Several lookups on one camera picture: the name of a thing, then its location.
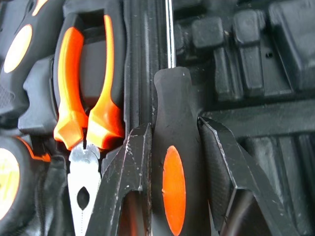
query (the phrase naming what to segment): pliers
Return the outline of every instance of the pliers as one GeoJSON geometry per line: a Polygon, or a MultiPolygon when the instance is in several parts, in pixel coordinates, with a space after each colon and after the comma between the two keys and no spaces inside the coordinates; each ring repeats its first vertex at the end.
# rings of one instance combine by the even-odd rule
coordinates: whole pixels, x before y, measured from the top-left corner
{"type": "Polygon", "coordinates": [[[79,15],[66,16],[59,36],[55,58],[58,64],[60,93],[59,120],[54,138],[71,150],[68,188],[75,234],[85,235],[101,176],[98,172],[99,149],[112,149],[117,139],[124,137],[122,123],[123,78],[126,55],[126,32],[120,1],[104,3],[106,34],[105,81],[98,102],[85,114],[79,92],[80,55],[84,43],[84,23],[79,15]],[[87,128],[84,148],[83,129],[87,128]],[[85,188],[89,202],[85,208],[78,204],[78,193],[85,188]]]}

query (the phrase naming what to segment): screwdriver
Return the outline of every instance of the screwdriver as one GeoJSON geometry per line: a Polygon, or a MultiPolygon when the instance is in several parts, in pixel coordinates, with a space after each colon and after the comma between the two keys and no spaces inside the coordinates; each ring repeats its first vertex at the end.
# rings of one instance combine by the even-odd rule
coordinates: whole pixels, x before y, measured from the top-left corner
{"type": "Polygon", "coordinates": [[[168,69],[154,78],[158,107],[152,146],[153,212],[165,214],[169,229],[165,227],[164,234],[210,235],[205,170],[197,117],[191,109],[191,77],[187,68],[176,67],[172,0],[165,5],[168,69]],[[157,170],[161,163],[163,168],[157,170]]]}
{"type": "Polygon", "coordinates": [[[63,2],[37,0],[17,29],[0,72],[0,117],[5,124],[16,120],[29,106],[23,83],[35,62],[55,51],[63,2]]]}

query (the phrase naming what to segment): orange pliers handle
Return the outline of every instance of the orange pliers handle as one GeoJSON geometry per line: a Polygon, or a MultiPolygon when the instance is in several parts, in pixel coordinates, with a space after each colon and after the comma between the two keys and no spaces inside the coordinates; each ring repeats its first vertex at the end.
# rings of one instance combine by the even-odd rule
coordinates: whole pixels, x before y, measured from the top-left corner
{"type": "Polygon", "coordinates": [[[107,1],[104,24],[107,51],[105,81],[99,100],[89,117],[82,107],[79,92],[79,66],[84,36],[83,23],[78,15],[69,14],[66,17],[58,41],[60,105],[54,138],[64,142],[68,150],[83,140],[83,128],[86,127],[87,141],[101,149],[112,149],[116,140],[124,137],[121,116],[126,33],[118,1],[107,1]]]}

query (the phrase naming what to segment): metal shaft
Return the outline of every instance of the metal shaft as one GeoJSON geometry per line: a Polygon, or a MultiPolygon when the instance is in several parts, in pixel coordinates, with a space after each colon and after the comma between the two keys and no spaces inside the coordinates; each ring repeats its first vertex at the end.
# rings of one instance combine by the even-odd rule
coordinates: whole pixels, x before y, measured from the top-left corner
{"type": "Polygon", "coordinates": [[[173,0],[165,0],[166,9],[166,37],[168,68],[176,67],[176,48],[174,38],[173,0]]]}

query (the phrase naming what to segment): tape measure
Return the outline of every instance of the tape measure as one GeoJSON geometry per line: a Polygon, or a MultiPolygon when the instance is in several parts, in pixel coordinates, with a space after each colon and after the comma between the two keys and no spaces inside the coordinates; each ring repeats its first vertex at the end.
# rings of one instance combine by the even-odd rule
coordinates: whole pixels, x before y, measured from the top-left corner
{"type": "Polygon", "coordinates": [[[44,160],[24,140],[0,136],[0,235],[23,227],[34,214],[36,170],[43,164],[37,158],[44,160]]]}

